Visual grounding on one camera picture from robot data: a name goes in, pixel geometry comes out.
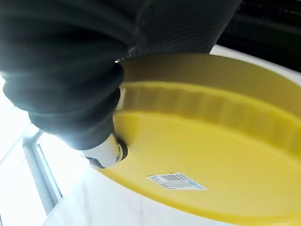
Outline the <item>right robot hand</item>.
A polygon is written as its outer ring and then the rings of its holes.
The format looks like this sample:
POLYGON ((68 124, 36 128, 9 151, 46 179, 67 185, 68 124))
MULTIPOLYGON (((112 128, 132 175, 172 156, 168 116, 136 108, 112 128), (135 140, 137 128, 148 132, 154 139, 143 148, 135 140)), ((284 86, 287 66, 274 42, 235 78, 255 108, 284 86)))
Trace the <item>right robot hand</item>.
POLYGON ((3 91, 31 122, 99 168, 127 155, 112 116, 120 61, 152 53, 209 53, 239 0, 3 0, 3 91))

